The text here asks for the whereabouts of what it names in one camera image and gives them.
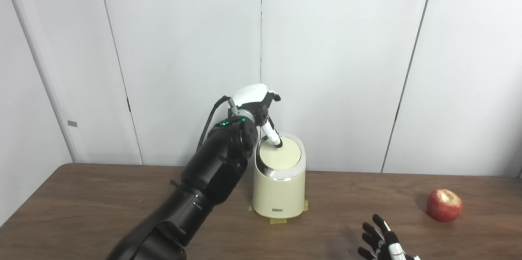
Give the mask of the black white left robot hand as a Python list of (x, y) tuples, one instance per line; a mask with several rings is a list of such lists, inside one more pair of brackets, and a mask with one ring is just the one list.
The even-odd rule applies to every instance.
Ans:
[(256, 127), (261, 128), (274, 147), (281, 148), (283, 143), (274, 123), (269, 116), (272, 102), (279, 102), (278, 93), (268, 90), (264, 84), (254, 84), (238, 90), (228, 104), (229, 116), (245, 116), (252, 120)]

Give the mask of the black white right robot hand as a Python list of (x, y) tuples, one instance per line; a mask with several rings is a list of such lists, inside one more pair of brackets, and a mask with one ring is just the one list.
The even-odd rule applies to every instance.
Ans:
[(419, 260), (418, 255), (411, 256), (406, 253), (397, 235), (380, 215), (372, 216), (373, 223), (364, 222), (362, 225), (362, 240), (371, 249), (358, 247), (358, 254), (366, 260)]

